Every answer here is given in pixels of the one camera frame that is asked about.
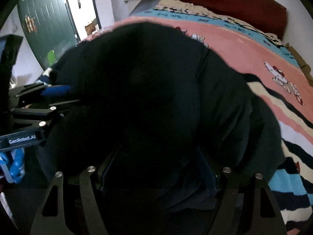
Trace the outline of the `blue white gloved left hand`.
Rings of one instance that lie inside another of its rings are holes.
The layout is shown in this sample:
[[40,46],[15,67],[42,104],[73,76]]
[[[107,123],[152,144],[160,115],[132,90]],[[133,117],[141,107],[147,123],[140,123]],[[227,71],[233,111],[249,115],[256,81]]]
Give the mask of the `blue white gloved left hand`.
[[25,175],[24,149],[1,152],[1,169],[8,183],[20,183]]

